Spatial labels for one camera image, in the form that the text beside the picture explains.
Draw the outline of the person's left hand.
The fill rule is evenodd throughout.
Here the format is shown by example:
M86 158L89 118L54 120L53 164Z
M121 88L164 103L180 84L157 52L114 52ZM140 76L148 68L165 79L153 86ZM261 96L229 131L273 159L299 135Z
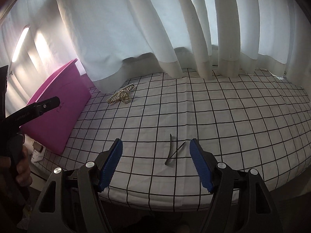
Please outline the person's left hand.
M32 184L33 180L31 177L31 169L28 159L28 150L23 145L22 146L23 158L19 161L16 166L18 175L16 176L16 181L21 187L28 187ZM2 173L4 170L10 168L11 160L9 157L1 156L1 190L4 190L7 187L6 180L4 179Z

